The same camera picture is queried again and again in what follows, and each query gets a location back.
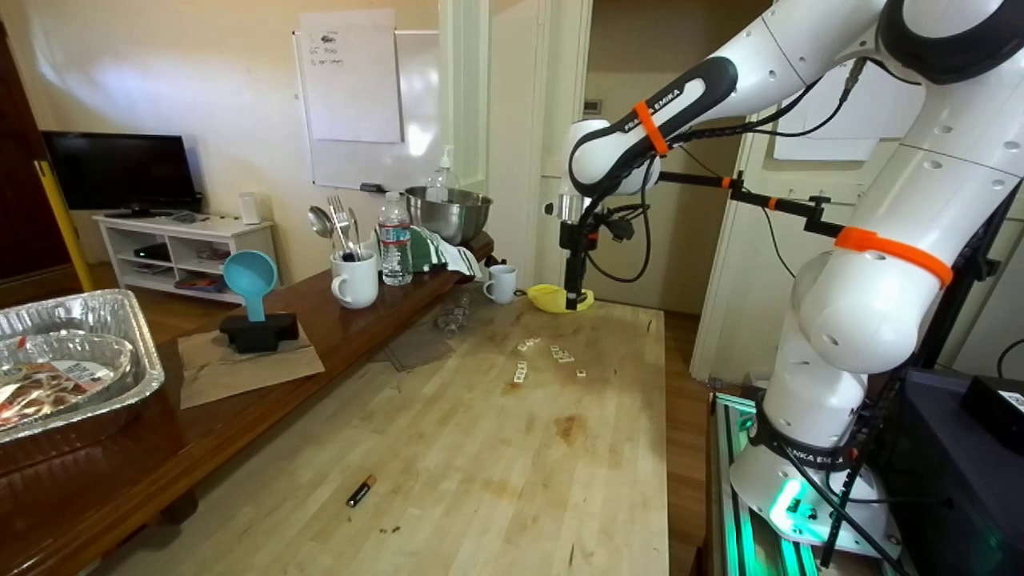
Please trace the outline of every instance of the bowl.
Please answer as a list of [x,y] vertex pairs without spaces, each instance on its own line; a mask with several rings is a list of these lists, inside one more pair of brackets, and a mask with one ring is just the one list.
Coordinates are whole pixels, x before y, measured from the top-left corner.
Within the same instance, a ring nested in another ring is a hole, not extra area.
[[532,285],[526,298],[548,313],[578,313],[597,304],[597,290],[584,289],[575,311],[566,311],[566,290],[561,285]]
[[448,242],[472,242],[485,233],[491,217],[491,199],[468,192],[468,187],[448,187],[448,200],[428,200],[426,187],[409,187],[409,195],[418,200],[413,210],[413,220],[426,229],[444,235]]

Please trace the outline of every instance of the butcher block surface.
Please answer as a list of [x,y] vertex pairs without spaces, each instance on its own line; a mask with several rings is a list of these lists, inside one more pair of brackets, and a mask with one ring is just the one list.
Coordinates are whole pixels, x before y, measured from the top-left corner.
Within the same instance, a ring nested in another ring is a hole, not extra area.
[[664,340],[658,311],[479,304],[444,358],[369,360],[100,573],[668,573]]

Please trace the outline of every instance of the orange joint ring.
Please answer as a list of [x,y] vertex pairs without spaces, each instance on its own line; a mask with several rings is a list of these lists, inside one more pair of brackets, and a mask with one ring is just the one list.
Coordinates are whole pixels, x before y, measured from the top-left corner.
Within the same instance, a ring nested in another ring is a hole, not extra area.
[[635,113],[638,113],[638,118],[640,118],[640,124],[645,124],[647,139],[654,144],[654,151],[657,151],[658,157],[667,157],[667,153],[668,153],[668,139],[667,139],[667,135],[658,131],[658,124],[654,120],[651,104],[647,104],[647,102],[638,102]]
[[912,242],[879,235],[863,226],[842,226],[842,233],[834,235],[834,247],[850,248],[850,251],[887,251],[894,258],[912,261],[912,264],[933,272],[940,289],[948,289],[955,280],[955,268],[948,261],[940,261],[937,256],[933,256]]

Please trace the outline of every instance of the yellow object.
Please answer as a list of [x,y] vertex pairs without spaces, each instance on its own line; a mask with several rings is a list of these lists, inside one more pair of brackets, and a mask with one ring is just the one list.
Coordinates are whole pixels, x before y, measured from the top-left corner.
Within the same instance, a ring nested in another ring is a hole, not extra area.
[[[574,313],[566,311],[566,290],[561,285],[532,285],[526,290],[526,298],[548,313]],[[586,311],[597,304],[597,290],[584,289],[584,301],[575,304],[575,311]]]
[[40,171],[46,199],[50,200],[55,220],[62,226],[65,248],[72,256],[73,276],[84,285],[84,290],[93,290],[89,261],[88,261],[88,251],[84,251],[84,247],[78,240],[78,229],[73,229],[73,220],[69,215],[65,192],[62,192],[62,186],[59,186],[59,180],[50,171],[50,162],[49,159],[37,159],[37,171]]

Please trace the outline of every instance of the paper sign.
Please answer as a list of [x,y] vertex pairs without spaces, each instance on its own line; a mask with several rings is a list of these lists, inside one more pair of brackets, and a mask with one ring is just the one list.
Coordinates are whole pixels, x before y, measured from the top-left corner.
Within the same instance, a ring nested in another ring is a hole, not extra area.
[[405,139],[395,9],[305,13],[299,58],[314,139]]

